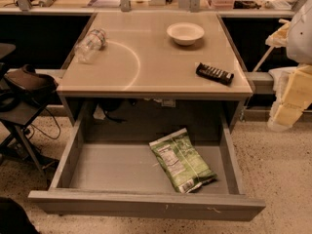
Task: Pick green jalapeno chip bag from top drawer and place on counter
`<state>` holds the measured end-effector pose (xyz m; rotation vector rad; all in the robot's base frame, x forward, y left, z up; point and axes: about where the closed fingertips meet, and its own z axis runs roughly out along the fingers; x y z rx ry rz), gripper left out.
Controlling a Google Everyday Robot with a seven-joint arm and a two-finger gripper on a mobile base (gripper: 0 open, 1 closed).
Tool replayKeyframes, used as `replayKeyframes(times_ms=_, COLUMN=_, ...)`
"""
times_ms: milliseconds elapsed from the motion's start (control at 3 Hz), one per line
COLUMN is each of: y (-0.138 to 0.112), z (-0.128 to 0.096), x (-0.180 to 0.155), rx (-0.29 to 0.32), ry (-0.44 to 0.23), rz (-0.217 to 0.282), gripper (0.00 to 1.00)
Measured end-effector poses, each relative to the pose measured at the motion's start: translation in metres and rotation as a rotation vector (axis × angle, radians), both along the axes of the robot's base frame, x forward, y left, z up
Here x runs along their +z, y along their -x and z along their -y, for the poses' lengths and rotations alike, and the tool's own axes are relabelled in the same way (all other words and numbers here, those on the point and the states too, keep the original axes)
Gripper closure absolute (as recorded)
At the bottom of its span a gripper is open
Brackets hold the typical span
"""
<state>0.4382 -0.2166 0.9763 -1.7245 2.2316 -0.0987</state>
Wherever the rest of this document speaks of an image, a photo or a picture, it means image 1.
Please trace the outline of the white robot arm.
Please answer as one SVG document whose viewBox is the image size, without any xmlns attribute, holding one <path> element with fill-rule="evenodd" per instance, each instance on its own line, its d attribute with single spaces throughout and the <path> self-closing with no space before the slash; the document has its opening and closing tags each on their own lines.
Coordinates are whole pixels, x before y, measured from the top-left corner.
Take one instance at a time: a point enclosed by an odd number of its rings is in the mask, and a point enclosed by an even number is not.
<svg viewBox="0 0 312 234">
<path fill-rule="evenodd" d="M 312 0 L 307 0 L 265 44 L 285 47 L 287 57 L 298 63 L 296 68 L 275 68 L 269 72 L 276 100 L 267 125 L 272 131 L 281 132 L 291 128 L 312 104 Z"/>
</svg>

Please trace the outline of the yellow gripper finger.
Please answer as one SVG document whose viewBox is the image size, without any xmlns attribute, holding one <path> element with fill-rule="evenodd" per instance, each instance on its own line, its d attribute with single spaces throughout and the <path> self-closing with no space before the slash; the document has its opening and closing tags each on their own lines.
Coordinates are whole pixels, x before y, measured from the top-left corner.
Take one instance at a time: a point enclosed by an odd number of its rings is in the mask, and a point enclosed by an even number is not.
<svg viewBox="0 0 312 234">
<path fill-rule="evenodd" d="M 282 26 L 269 35 L 265 40 L 265 44 L 270 47 L 281 48 L 287 46 L 287 37 L 291 22 L 286 19 L 279 19 L 279 23 L 281 23 Z"/>
</svg>

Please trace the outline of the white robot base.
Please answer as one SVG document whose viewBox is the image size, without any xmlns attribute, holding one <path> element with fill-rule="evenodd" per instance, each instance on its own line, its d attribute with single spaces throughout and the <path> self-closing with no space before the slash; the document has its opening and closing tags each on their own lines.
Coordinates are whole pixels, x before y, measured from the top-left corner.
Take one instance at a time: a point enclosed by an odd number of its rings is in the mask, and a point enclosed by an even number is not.
<svg viewBox="0 0 312 234">
<path fill-rule="evenodd" d="M 269 70 L 270 76 L 273 78 L 273 91 L 281 91 L 288 82 L 288 76 L 295 71 L 295 66 L 279 67 Z"/>
</svg>

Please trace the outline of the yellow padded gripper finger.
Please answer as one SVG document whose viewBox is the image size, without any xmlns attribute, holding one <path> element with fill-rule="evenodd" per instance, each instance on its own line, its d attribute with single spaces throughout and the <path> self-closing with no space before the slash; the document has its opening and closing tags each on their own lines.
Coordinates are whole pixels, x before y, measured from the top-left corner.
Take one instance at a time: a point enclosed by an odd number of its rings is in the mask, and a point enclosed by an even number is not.
<svg viewBox="0 0 312 234">
<path fill-rule="evenodd" d="M 275 132 L 290 129 L 312 103 L 312 66 L 300 64 L 288 76 L 287 85 L 276 92 L 267 126 Z"/>
</svg>

